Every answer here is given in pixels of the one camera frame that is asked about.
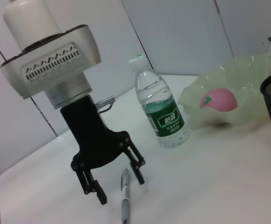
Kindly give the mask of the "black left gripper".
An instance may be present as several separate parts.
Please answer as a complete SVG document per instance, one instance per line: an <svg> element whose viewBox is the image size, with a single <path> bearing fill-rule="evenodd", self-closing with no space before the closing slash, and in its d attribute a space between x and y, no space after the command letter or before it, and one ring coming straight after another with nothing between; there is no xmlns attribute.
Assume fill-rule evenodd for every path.
<svg viewBox="0 0 271 224"><path fill-rule="evenodd" d="M107 196L91 169L103 167L125 153L140 185L145 180L140 167L145 160L126 131L114 132L107 128L89 95L63 107L61 114L79 146L71 168L75 171L85 195L95 193L102 205Z"/></svg>

